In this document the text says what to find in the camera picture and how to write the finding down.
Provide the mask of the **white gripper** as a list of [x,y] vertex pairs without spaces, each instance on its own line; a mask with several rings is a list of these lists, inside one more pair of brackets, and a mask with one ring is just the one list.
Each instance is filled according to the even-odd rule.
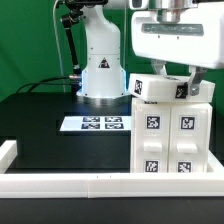
[[159,23],[156,11],[137,11],[132,16],[131,36],[135,54],[151,58],[157,75],[167,74],[165,61],[190,65],[191,96],[199,94],[206,68],[224,68],[224,6],[184,10],[174,24]]

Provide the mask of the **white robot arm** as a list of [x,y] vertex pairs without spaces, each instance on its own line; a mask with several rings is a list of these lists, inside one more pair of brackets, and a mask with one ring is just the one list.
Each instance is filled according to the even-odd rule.
[[[224,1],[65,0],[68,23],[82,21],[87,36],[87,65],[78,96],[93,102],[118,101],[129,94],[154,102],[209,102],[214,86],[208,69],[224,68]],[[149,58],[153,75],[125,80],[120,65],[120,31],[104,9],[133,10],[132,49]]]

